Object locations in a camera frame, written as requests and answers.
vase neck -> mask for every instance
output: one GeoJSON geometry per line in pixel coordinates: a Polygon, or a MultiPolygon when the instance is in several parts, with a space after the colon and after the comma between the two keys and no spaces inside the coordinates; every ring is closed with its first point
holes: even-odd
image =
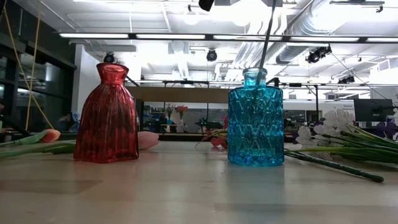
{"type": "Polygon", "coordinates": [[[99,63],[97,69],[102,84],[122,85],[129,72],[126,66],[114,63],[99,63]]]}
{"type": "Polygon", "coordinates": [[[267,70],[265,68],[247,68],[243,70],[244,87],[266,87],[267,70]]]}

blue glass vase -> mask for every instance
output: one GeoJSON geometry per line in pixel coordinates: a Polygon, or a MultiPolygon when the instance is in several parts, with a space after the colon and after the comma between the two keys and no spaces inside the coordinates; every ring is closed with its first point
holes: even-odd
{"type": "Polygon", "coordinates": [[[267,86],[266,75],[265,68],[247,68],[244,86],[228,93],[228,160],[232,163],[278,166],[284,162],[283,91],[267,86]]]}

glass vase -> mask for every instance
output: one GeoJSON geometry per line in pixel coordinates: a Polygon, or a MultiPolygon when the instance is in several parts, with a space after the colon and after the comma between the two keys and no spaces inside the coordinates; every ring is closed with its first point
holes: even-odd
{"type": "Polygon", "coordinates": [[[284,162],[283,91],[266,86],[265,68],[243,71],[244,86],[228,93],[228,160],[248,166],[284,162]]]}
{"type": "Polygon", "coordinates": [[[113,63],[99,63],[97,69],[101,84],[83,106],[73,157],[97,163],[137,159],[136,109],[123,86],[129,69],[113,63]]]}

table surface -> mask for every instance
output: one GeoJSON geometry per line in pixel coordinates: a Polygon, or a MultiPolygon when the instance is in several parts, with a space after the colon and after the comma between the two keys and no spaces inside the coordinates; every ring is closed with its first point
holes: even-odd
{"type": "Polygon", "coordinates": [[[356,164],[384,176],[378,184],[293,158],[280,167],[237,166],[208,142],[195,144],[161,142],[113,164],[71,154],[0,161],[1,223],[398,222],[394,168],[356,164]]]}

red glass vase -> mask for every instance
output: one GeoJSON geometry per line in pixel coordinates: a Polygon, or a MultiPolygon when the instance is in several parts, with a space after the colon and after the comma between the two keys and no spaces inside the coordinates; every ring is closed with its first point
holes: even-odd
{"type": "Polygon", "coordinates": [[[97,64],[101,84],[85,101],[73,157],[109,163],[137,159],[137,116],[134,101],[123,86],[129,69],[97,64]]]}

